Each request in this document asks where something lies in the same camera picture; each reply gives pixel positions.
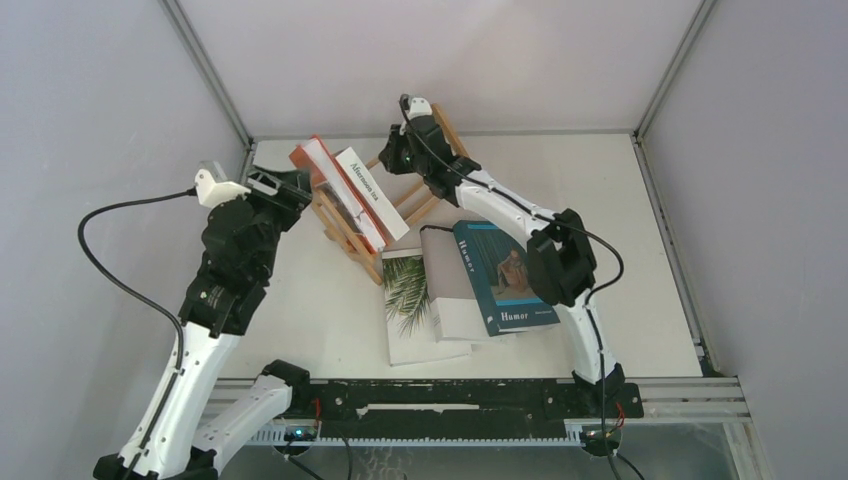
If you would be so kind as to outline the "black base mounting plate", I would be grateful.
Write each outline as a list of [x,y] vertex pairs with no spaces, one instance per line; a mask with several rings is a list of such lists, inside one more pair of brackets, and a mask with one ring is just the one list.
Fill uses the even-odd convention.
[[285,419],[321,424],[349,440],[553,440],[568,421],[644,416],[634,383],[599,393],[571,380],[313,380],[296,389]]

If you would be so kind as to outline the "aluminium frame rail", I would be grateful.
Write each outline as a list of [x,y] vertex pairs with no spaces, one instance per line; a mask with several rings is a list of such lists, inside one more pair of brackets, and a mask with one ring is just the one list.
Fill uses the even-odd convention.
[[[704,423],[743,423],[750,419],[749,409],[741,387],[732,378],[641,378],[628,383],[638,386],[642,396],[645,414],[640,419],[624,420],[625,426],[639,424],[704,424]],[[312,424],[305,420],[285,419],[280,421],[290,425],[296,422]],[[597,426],[599,421],[589,424],[585,421],[568,421],[565,424],[565,437],[553,440],[505,441],[505,440],[453,440],[425,441],[401,440],[349,440],[356,445],[409,445],[414,444],[501,444],[501,445],[552,445],[568,444],[578,440],[576,428],[579,426]],[[342,434],[328,435],[322,428],[324,441],[337,441],[345,438]]]

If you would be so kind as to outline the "grey white notebook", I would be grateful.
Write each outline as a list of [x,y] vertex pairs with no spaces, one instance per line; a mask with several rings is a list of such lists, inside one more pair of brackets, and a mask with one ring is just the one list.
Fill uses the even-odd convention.
[[420,231],[428,295],[439,342],[491,340],[450,228],[424,225]]

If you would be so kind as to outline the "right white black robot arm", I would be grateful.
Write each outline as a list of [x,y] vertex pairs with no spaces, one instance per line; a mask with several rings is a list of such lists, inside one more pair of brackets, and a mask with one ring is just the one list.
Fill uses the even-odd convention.
[[566,325],[576,355],[572,376],[579,387],[579,406],[592,416],[613,408],[625,375],[597,315],[595,296],[602,287],[595,280],[592,246],[606,248],[619,265],[624,263],[621,254],[586,231],[577,212],[537,207],[474,160],[454,154],[431,115],[392,125],[378,158],[389,173],[421,176],[435,197],[482,216],[524,245],[534,293],[569,316]]

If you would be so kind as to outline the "orange cover book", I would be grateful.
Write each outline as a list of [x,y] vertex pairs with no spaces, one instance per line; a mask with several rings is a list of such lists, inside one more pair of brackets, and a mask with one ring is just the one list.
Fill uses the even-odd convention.
[[385,235],[351,189],[335,156],[320,137],[313,136],[298,144],[289,154],[289,160],[296,168],[309,171],[313,190],[325,192],[369,253],[379,253],[386,246]]

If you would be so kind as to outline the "coffee cover white book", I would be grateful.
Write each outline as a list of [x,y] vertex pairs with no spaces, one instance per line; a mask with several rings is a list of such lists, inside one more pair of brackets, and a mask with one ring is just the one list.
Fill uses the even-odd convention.
[[377,184],[368,167],[350,147],[335,154],[337,166],[344,173],[360,202],[366,207],[372,223],[379,229],[386,245],[400,240],[409,226]]

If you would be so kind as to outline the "teal Humor book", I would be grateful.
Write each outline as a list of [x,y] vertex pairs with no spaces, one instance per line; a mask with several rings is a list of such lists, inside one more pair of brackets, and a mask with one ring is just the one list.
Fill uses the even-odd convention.
[[560,323],[531,288],[527,253],[515,239],[485,221],[461,220],[452,232],[489,336]]

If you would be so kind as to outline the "palm leaf white book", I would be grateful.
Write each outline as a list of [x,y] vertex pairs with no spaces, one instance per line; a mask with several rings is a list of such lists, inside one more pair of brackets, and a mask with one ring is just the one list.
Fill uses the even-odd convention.
[[471,355],[465,343],[436,340],[422,250],[385,251],[381,257],[389,365],[403,367]]

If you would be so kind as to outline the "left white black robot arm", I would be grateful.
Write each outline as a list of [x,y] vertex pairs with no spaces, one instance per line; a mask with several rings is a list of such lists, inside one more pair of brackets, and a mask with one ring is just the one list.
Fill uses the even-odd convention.
[[201,265],[168,317],[175,341],[151,401],[126,444],[97,461],[97,479],[216,479],[264,425],[283,413],[301,416],[313,401],[308,372],[276,360],[244,396],[202,421],[221,369],[265,298],[280,237],[311,202],[308,171],[254,167],[240,183],[212,162],[187,195],[209,211]]

